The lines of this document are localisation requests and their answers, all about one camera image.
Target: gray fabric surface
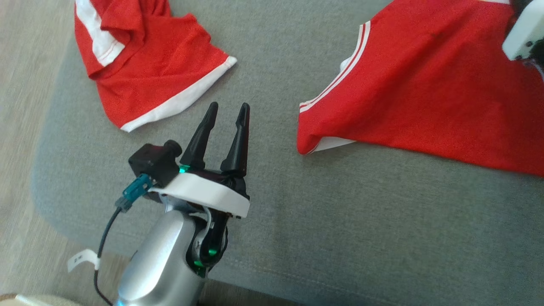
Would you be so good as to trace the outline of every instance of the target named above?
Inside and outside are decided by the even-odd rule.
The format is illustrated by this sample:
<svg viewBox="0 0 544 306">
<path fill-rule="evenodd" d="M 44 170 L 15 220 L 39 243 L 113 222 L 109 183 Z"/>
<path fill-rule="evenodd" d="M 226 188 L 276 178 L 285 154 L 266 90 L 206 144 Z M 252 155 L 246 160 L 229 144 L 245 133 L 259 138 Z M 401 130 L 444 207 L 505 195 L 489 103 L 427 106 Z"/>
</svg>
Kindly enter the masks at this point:
<svg viewBox="0 0 544 306">
<path fill-rule="evenodd" d="M 218 167 L 251 105 L 247 219 L 211 277 L 311 305 L 542 305 L 544 180 L 367 144 L 299 156 L 298 103 L 318 95 L 388 1 L 171 1 L 238 64 L 181 115 L 128 134 L 103 114 L 74 42 L 33 171 L 39 212 L 96 248 L 146 142 L 184 147 L 208 105 Z M 131 255 L 163 208 L 140 200 L 106 249 Z"/>
</svg>

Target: red garment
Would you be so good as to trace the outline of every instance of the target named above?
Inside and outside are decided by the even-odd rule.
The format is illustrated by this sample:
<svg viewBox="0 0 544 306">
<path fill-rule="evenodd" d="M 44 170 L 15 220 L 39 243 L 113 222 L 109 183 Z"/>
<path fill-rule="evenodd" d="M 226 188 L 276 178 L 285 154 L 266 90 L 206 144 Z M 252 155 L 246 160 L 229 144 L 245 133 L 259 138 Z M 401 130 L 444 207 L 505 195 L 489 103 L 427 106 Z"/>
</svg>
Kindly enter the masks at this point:
<svg viewBox="0 0 544 306">
<path fill-rule="evenodd" d="M 108 118 L 131 130 L 182 112 L 236 63 L 167 0 L 76 0 L 76 40 Z"/>
<path fill-rule="evenodd" d="M 503 53 L 512 14 L 504 3 L 395 0 L 300 105 L 299 153 L 355 140 L 544 176 L 544 76 Z"/>
</svg>

